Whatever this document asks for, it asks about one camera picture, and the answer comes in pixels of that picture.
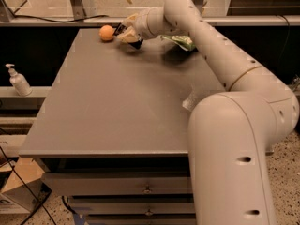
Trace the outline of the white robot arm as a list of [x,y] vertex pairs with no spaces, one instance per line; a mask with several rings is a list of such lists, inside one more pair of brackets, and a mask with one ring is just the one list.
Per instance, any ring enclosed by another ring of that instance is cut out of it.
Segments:
[[188,158],[197,225],[277,225],[266,155],[295,128],[294,92],[207,23],[192,0],[122,21],[123,40],[187,35],[224,87],[193,109]]

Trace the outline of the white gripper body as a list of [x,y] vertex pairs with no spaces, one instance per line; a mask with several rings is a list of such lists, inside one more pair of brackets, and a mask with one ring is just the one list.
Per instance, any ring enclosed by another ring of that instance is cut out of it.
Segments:
[[136,16],[135,22],[134,22],[134,29],[137,32],[137,34],[145,40],[152,39],[154,36],[150,32],[149,26],[148,26],[148,15],[150,10],[145,9],[141,12],[139,12]]

